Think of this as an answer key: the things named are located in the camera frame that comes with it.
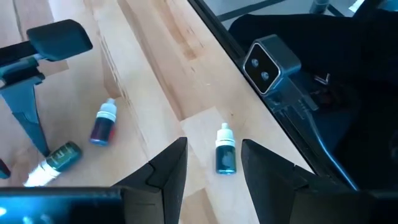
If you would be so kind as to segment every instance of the small plastic bottle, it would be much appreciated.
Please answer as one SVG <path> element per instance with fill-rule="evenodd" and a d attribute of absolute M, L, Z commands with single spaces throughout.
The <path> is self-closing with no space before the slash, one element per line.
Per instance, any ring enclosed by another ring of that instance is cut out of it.
<path fill-rule="evenodd" d="M 71 141 L 61 146 L 42 161 L 30 174 L 25 187 L 45 186 L 81 158 L 81 149 Z"/>
<path fill-rule="evenodd" d="M 235 140 L 228 123 L 223 123 L 217 131 L 216 172 L 224 175 L 236 173 Z"/>
<path fill-rule="evenodd" d="M 107 146 L 114 133 L 114 123 L 116 122 L 117 107 L 114 99 L 110 98 L 101 105 L 97 113 L 93 131 L 91 132 L 90 142 L 97 146 Z"/>

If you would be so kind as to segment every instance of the wood grain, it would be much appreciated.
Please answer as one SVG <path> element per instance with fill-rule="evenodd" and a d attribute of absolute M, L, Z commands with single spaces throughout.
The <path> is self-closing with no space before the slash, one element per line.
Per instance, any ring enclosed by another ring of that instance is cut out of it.
<path fill-rule="evenodd" d="M 251 138 L 310 170 L 186 0 L 26 1 L 15 1 L 22 20 L 13 1 L 4 2 L 0 46 L 22 41 L 22 26 L 49 19 L 79 22 L 94 46 L 35 88 L 49 148 L 75 141 L 84 153 L 51 186 L 113 185 L 187 136 L 180 223 L 258 223 L 240 163 L 241 140 Z M 30 16 L 38 10 L 45 12 Z M 92 146 L 96 112 L 109 97 L 118 106 L 116 134 L 109 147 Z M 43 158 L 2 99 L 0 111 L 0 156 L 12 169 L 0 186 L 21 185 Z M 229 177 L 215 173 L 222 122 L 237 143 L 238 173 Z"/>

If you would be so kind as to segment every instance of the white bottle cap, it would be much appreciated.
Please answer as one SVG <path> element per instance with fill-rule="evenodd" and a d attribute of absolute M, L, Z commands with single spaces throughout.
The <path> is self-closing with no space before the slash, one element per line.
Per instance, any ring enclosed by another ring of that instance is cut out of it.
<path fill-rule="evenodd" d="M 221 129 L 217 131 L 216 147 L 218 146 L 235 147 L 234 134 L 229 128 L 228 123 L 223 123 Z"/>
<path fill-rule="evenodd" d="M 41 187 L 47 185 L 52 179 L 56 178 L 60 173 L 50 167 L 47 161 L 41 162 L 30 174 L 25 187 Z"/>
<path fill-rule="evenodd" d="M 118 109 L 114 104 L 114 99 L 109 98 L 106 103 L 101 105 L 101 109 L 99 109 L 99 112 L 97 113 L 97 118 L 107 118 L 115 122 L 117 110 Z"/>

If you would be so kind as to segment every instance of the teal liquid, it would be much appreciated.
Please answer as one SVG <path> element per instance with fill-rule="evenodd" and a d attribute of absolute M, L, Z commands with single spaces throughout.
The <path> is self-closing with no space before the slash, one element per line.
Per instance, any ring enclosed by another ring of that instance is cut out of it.
<path fill-rule="evenodd" d="M 236 173 L 235 147 L 218 146 L 216 148 L 216 172 L 231 175 Z"/>

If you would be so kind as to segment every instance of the wooden table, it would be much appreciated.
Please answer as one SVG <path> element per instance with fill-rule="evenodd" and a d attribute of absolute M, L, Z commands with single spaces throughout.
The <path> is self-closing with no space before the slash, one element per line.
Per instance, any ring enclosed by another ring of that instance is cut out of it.
<path fill-rule="evenodd" d="M 83 159 L 51 186 L 110 186 L 179 136 L 188 137 L 181 223 L 258 223 L 240 162 L 251 138 L 310 170 L 289 138 L 186 0 L 5 0 L 0 47 L 26 40 L 28 28 L 73 19 L 94 49 L 42 62 L 37 106 L 50 150 L 68 140 Z M 116 99 L 110 147 L 88 142 L 96 112 Z M 0 157 L 21 185 L 43 157 L 0 100 Z M 215 173 L 216 131 L 228 122 L 237 141 L 238 173 Z"/>

